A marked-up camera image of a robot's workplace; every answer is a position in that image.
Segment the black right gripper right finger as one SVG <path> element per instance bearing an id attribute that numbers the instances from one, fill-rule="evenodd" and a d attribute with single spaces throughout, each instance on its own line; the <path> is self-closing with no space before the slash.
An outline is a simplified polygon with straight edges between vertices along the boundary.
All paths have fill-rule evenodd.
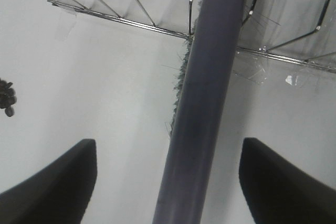
<path id="1" fill-rule="evenodd" d="M 255 223 L 335 223 L 335 190 L 257 138 L 245 138 L 239 183 Z"/>

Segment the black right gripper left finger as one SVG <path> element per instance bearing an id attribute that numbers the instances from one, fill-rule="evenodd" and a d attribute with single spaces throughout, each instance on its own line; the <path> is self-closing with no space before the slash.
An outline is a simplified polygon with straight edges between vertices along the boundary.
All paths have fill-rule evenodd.
<path id="1" fill-rule="evenodd" d="M 96 142 L 84 139 L 1 193 L 1 223 L 81 223 L 96 180 Z"/>

